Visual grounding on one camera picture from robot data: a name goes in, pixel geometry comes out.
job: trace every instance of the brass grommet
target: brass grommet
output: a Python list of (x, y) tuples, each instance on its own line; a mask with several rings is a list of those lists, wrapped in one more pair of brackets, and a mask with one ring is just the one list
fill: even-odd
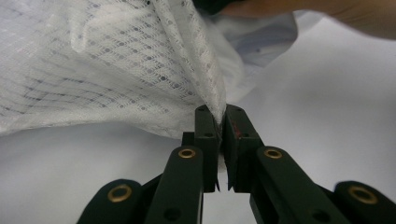
[(195, 156), (195, 151), (189, 148), (185, 148), (178, 152), (178, 156), (183, 159), (190, 159)]
[[(124, 189), (125, 193), (123, 195), (114, 195), (114, 193), (120, 189)], [(122, 184), (111, 189), (107, 194), (107, 198), (113, 203), (120, 203), (127, 200), (129, 197), (131, 197), (131, 195), (132, 189), (128, 185)]]
[(378, 198), (368, 189), (359, 186), (351, 186), (347, 192), (354, 199), (361, 203), (376, 204), (378, 203)]
[(271, 159), (275, 159), (275, 160), (280, 159), (283, 156), (280, 151), (278, 151), (276, 149), (273, 149), (273, 148), (266, 149), (264, 151), (264, 155), (269, 157), (269, 158), (271, 158)]

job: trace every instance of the crumpled cloth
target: crumpled cloth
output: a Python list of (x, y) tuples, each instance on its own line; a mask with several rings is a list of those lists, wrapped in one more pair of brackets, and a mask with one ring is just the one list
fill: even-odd
[(291, 15), (202, 16), (191, 0), (6, 0), (0, 18), (0, 134), (124, 121), (179, 138), (200, 105), (220, 123), (296, 36)]

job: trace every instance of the white fabric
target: white fabric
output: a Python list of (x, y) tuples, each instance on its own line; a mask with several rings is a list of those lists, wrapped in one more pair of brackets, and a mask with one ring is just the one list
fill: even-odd
[(291, 15), (203, 22), (191, 0), (7, 0), (0, 17), (0, 134), (123, 121), (178, 138), (199, 105), (221, 121), (223, 75), (241, 99), (250, 63), (296, 36)]
[(297, 38), (291, 14), (263, 19), (226, 16), (205, 18), (210, 42), (219, 60), (227, 103), (241, 100), (256, 87), (255, 77)]
[[(265, 144), (282, 147), (321, 186), (371, 185), (396, 202), (396, 44), (323, 19), (255, 78), (243, 107)], [(76, 223), (118, 179), (146, 183), (178, 140), (124, 123), (23, 131), (0, 138), (0, 223)], [(203, 224), (254, 224), (248, 195), (206, 194)]]

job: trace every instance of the diamond pattern netting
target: diamond pattern netting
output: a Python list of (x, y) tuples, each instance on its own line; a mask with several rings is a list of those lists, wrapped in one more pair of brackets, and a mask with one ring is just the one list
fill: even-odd
[(225, 108), (219, 65), (191, 0), (0, 4), (0, 134), (126, 121), (159, 135)]

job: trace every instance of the white background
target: white background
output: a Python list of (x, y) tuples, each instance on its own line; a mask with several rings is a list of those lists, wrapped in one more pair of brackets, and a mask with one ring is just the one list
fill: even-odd
[[(318, 184), (357, 180), (396, 201), (396, 41), (354, 33), (317, 14), (273, 61), (243, 107), (266, 145), (281, 147)], [(0, 138), (0, 223), (75, 223), (106, 183), (146, 183), (180, 145), (121, 123)], [(255, 223), (248, 196), (207, 194), (203, 223)]]

